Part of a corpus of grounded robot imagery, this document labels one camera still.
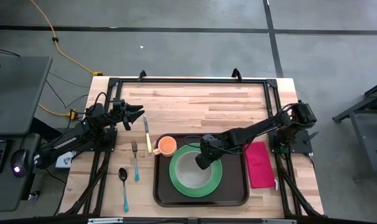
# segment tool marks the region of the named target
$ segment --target gray floor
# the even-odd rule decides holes
[[[59,26],[267,28],[262,0],[37,0]],[[377,0],[269,0],[276,29],[377,30]],[[0,24],[45,25],[29,1],[0,0]],[[60,46],[92,70],[107,75],[230,76],[239,68],[245,77],[276,77],[267,34],[143,32],[58,32]],[[61,57],[50,32],[0,30],[0,48],[21,55],[49,55],[51,71],[82,85],[91,75]],[[351,177],[369,170],[351,123],[331,117],[361,99],[377,84],[377,36],[277,35],[284,77],[293,78],[299,98],[318,118],[312,131],[316,175],[325,214],[377,222],[377,180],[354,184]],[[60,96],[71,102],[88,93],[49,75]],[[83,110],[86,98],[72,108]],[[55,111],[67,109],[49,87],[40,102]],[[37,117],[56,128],[67,120],[41,110]],[[35,181],[43,195],[22,203],[2,218],[51,215],[62,184],[46,175]]]

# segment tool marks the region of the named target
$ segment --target black cable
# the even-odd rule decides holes
[[[186,137],[183,138],[184,144],[186,144],[188,146],[191,146],[191,147],[195,147],[195,148],[201,148],[200,146],[194,146],[193,144],[187,143],[185,141],[186,138],[202,138],[201,136],[186,136]],[[232,155],[241,155],[242,153],[245,152],[245,150],[247,150],[247,148],[249,148],[249,145],[250,145],[250,143],[247,144],[247,146],[241,152],[232,152],[234,150],[240,149],[241,148],[240,146],[234,147],[234,148],[229,149],[229,150],[223,149],[222,147],[218,147],[218,146],[212,146],[212,147],[217,148],[217,149],[219,149],[221,151],[225,151],[226,153],[229,153],[229,154],[232,154]]]
[[[58,211],[60,210],[60,206],[61,206],[61,204],[62,204],[62,201],[63,201],[64,192],[65,192],[65,187],[66,187],[66,186],[67,186],[67,185],[65,184],[65,185],[64,185],[64,188],[63,188],[62,197],[60,198],[60,201],[59,201],[59,203],[58,203],[58,205],[57,205],[56,211],[54,211],[54,214],[53,214],[53,216],[56,216],[56,215],[57,215],[57,213],[58,213]]]
[[[88,96],[88,94],[85,94],[85,95],[82,95],[80,97],[78,97],[77,99],[73,100],[70,104],[66,105],[64,103],[64,101],[61,99],[61,97],[57,94],[57,92],[54,90],[54,88],[51,86],[51,84],[46,80],[46,83],[49,85],[49,87],[52,89],[52,91],[54,92],[54,94],[57,96],[57,98],[63,103],[64,105],[64,108],[68,108],[69,106],[71,106],[72,104],[74,104],[76,101],[80,100],[81,98],[85,97],[85,96]]]
[[[288,110],[290,110],[293,106],[295,106],[295,105],[299,105],[299,104],[300,104],[300,103],[289,103],[289,104],[283,106],[279,111],[277,111],[277,113],[276,113],[276,115],[275,115],[273,121],[277,120],[277,119],[281,116],[282,112],[283,112],[286,108],[287,108],[286,110],[288,111]]]
[[[20,57],[20,55],[19,55],[19,54],[16,54],[16,53],[14,53],[14,52],[11,52],[11,51],[8,51],[8,50],[3,50],[3,49],[0,49],[0,51],[2,51],[2,52],[6,52],[6,53],[10,53],[10,54],[12,54],[12,55],[14,55],[14,56]]]
[[[111,118],[107,117],[107,115],[104,115],[104,117],[108,120],[108,121],[111,121],[112,123],[118,123],[119,121],[122,120],[122,115],[120,114],[117,114],[119,116],[119,119],[118,120],[112,120]]]
[[[76,86],[83,87],[83,88],[90,88],[90,86],[83,86],[83,85],[79,85],[79,84],[76,84],[76,83],[70,82],[70,81],[68,81],[68,80],[65,80],[64,78],[62,78],[62,77],[60,77],[60,76],[57,76],[57,75],[53,74],[52,72],[49,72],[49,74],[51,74],[51,75],[53,75],[53,76],[55,76],[55,77],[57,77],[57,78],[59,78],[59,79],[65,81],[65,82],[68,82],[68,83],[70,83],[70,84],[72,84],[72,85],[76,85]]]
[[[183,140],[183,143],[185,144],[185,145],[188,145],[188,146],[191,146],[191,147],[195,147],[195,148],[201,148],[200,146],[194,146],[193,144],[189,144],[189,143],[187,143],[186,142],[186,140],[185,139],[188,139],[188,138],[202,138],[201,136],[185,136],[182,140]]]
[[[54,179],[61,181],[63,184],[67,184],[64,180],[62,180],[62,179],[60,179],[60,178],[58,178],[58,177],[55,177],[53,174],[51,174],[50,171],[49,171],[47,168],[45,168],[45,170],[46,170],[47,173],[48,173],[51,177],[53,177]]]
[[[74,104],[75,102],[77,102],[78,100],[82,99],[85,96],[89,96],[89,95],[85,94],[85,95],[82,95],[82,96],[78,97],[77,99],[75,99],[74,101],[72,101],[69,105],[67,105],[65,108],[68,108],[69,106],[71,106],[72,104]]]
[[[20,149],[22,149],[22,146],[24,145],[24,142],[26,141],[26,137],[27,137],[28,134],[30,134],[30,133],[26,133],[26,134],[22,137],[22,140],[21,140],[21,143],[20,143]]]
[[[95,108],[96,108],[97,101],[99,100],[99,97],[100,97],[101,95],[104,95],[104,96],[106,97],[106,103],[108,103],[107,94],[106,94],[105,92],[101,92],[101,93],[99,93],[99,94],[97,95],[96,100],[95,100],[95,104],[94,104],[94,106],[92,107],[91,110],[86,111],[86,112],[77,112],[77,111],[75,111],[75,110],[72,110],[72,111],[75,112],[76,114],[88,114],[88,113],[93,112],[93,111],[95,110]]]
[[[313,165],[313,170],[315,170],[315,166],[314,166],[314,161],[313,159],[307,154],[307,153],[304,153],[305,157],[308,157]]]
[[[9,54],[9,53],[6,53],[6,52],[0,52],[0,54],[5,54],[5,55],[10,55],[10,56],[15,56],[14,54]]]
[[[57,98],[63,103],[64,107],[66,108],[65,106],[65,103],[64,101],[61,99],[61,97],[56,93],[56,91],[53,89],[52,85],[46,80],[46,83],[49,85],[49,87],[53,90],[54,94],[56,94]]]

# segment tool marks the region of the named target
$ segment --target blue handle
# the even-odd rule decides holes
[[[128,198],[126,196],[126,187],[124,184],[124,212],[128,212],[128,211],[129,211]]]
[[[137,158],[136,157],[134,158],[134,180],[135,181],[139,181],[140,180],[139,169],[137,169]]]

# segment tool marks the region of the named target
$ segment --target cable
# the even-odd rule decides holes
[[[9,53],[6,53],[6,52],[0,52],[0,54],[15,56],[14,54],[9,54]]]
[[[53,74],[52,72],[49,72],[49,74],[51,74],[51,75],[53,75],[53,76],[55,76],[55,77],[57,77],[57,78],[59,78],[59,79],[65,81],[65,82],[68,82],[68,83],[70,83],[70,84],[72,84],[72,85],[76,85],[76,86],[83,87],[83,88],[90,88],[90,86],[83,86],[83,85],[79,85],[79,84],[76,84],[76,83],[70,82],[70,81],[68,81],[68,80],[65,80],[64,78],[62,78],[62,77],[60,77],[60,76],[57,76],[57,75]]]
[[[186,144],[186,145],[188,145],[188,146],[191,146],[191,147],[195,147],[195,148],[201,148],[200,146],[194,146],[193,144],[189,144],[189,143],[187,143],[187,142],[185,141],[186,138],[202,138],[201,136],[186,136],[186,137],[183,138],[183,142],[184,142],[184,144]],[[234,151],[234,150],[240,149],[240,148],[241,148],[240,146],[237,146],[237,147],[231,148],[231,149],[229,149],[229,150],[227,150],[227,149],[223,149],[222,147],[218,147],[218,146],[212,146],[212,147],[217,148],[217,149],[219,149],[219,150],[221,150],[221,151],[225,151],[225,152],[227,152],[227,153],[229,153],[229,154],[232,154],[232,155],[241,155],[242,153],[245,152],[245,150],[247,150],[247,148],[249,148],[249,145],[250,145],[250,144],[247,144],[247,146],[246,146],[242,151],[240,151],[240,152],[232,152],[232,151]]]
[[[119,119],[116,119],[116,120],[112,120],[111,118],[107,117],[107,115],[105,115],[105,118],[108,120],[108,121],[111,121],[112,123],[118,123],[119,121],[122,120],[122,115],[120,114],[117,114],[119,116]]]
[[[64,180],[62,180],[62,179],[60,179],[60,178],[58,178],[58,177],[55,177],[53,174],[51,174],[50,171],[49,171],[47,168],[45,168],[45,170],[46,170],[47,173],[48,173],[51,177],[53,177],[54,179],[56,179],[56,180],[62,182],[63,184],[67,184]]]
[[[81,68],[85,69],[87,72],[91,73],[93,76],[97,76],[97,75],[103,75],[103,72],[94,72],[94,71],[91,71],[89,70],[89,68],[86,68],[85,66],[83,66],[81,63],[77,62],[76,60],[70,58],[69,56],[65,55],[61,50],[60,50],[60,47],[58,46],[58,38],[56,36],[56,32],[54,31],[53,29],[53,26],[52,24],[50,23],[49,19],[47,18],[47,16],[45,15],[45,13],[41,10],[41,8],[34,2],[34,0],[31,0],[31,2],[35,5],[35,7],[40,11],[40,13],[44,16],[45,20],[47,21],[47,23],[49,24],[50,26],[50,29],[52,30],[53,32],[53,42],[54,44],[56,45],[56,48],[58,50],[58,52],[63,55],[65,58],[69,59],[70,61],[72,61],[73,63],[81,66]]]
[[[56,94],[57,98],[63,103],[64,108],[66,108],[64,101],[63,101],[62,98],[57,94],[56,90],[53,89],[53,87],[51,86],[51,84],[50,84],[47,80],[46,80],[46,83],[47,83],[47,84],[49,85],[49,87],[53,90],[54,94]]]
[[[27,135],[29,135],[30,133],[26,133],[23,137],[22,137],[22,140],[21,140],[21,143],[20,143],[20,148],[19,149],[22,149],[22,146],[24,145],[24,142],[26,141],[26,137]]]
[[[53,216],[56,216],[58,211],[60,210],[60,206],[62,204],[62,200],[63,200],[63,197],[64,197],[64,192],[65,192],[65,188],[66,188],[66,184],[64,185],[64,188],[63,188],[63,193],[62,193],[62,197],[60,198],[60,201],[58,202],[58,205],[57,205],[57,208],[56,208],[56,211],[54,211],[54,214]]]
[[[14,56],[20,57],[19,54],[16,54],[16,53],[14,53],[14,52],[10,52],[10,51],[8,51],[8,50],[0,49],[0,51],[1,51],[0,54],[8,54],[8,55],[14,55]]]
[[[71,110],[71,111],[73,111],[73,112],[76,113],[76,114],[88,114],[88,113],[93,112],[93,111],[95,110],[95,108],[96,108],[97,101],[99,100],[99,97],[100,97],[101,95],[104,95],[104,96],[106,97],[105,100],[106,100],[106,103],[108,103],[107,94],[106,94],[105,92],[101,92],[101,93],[99,93],[99,94],[97,95],[96,100],[95,100],[95,104],[94,104],[94,106],[92,107],[91,110],[86,111],[86,112],[77,112],[77,111],[75,111],[75,110]]]
[[[85,94],[85,95],[82,95],[80,97],[78,97],[77,99],[73,100],[70,104],[66,105],[64,103],[64,101],[61,99],[61,97],[57,94],[57,92],[54,90],[54,88],[51,86],[51,84],[46,80],[46,83],[49,85],[49,87],[52,89],[52,91],[54,92],[54,94],[56,94],[57,98],[63,103],[64,105],[64,108],[68,108],[69,106],[71,106],[73,103],[75,103],[76,101],[78,101],[79,99],[85,97],[85,96],[88,96],[88,94]],[[71,112],[70,111],[69,113],[57,113],[57,112],[54,112],[54,111],[51,111],[49,109],[47,109],[46,107],[44,107],[43,105],[41,104],[38,104],[38,106],[40,106],[42,109],[46,110],[47,112],[53,114],[53,115],[56,115],[56,116],[71,116]]]
[[[312,165],[313,165],[313,170],[315,170],[313,159],[307,153],[304,153],[304,155],[305,155],[305,157],[308,157],[310,159],[310,161],[312,162]]]
[[[72,101],[69,105],[65,106],[65,108],[68,108],[69,106],[71,106],[73,103],[75,103],[76,101],[82,99],[83,97],[85,96],[89,96],[88,94],[85,94],[85,95],[82,95],[80,97],[78,97],[77,99],[75,99],[74,101]]]

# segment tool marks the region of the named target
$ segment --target mug handle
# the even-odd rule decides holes
[[[153,150],[152,152],[154,153],[154,155],[159,155],[159,154],[161,154],[161,150],[159,150],[159,149],[155,149],[155,150]]]

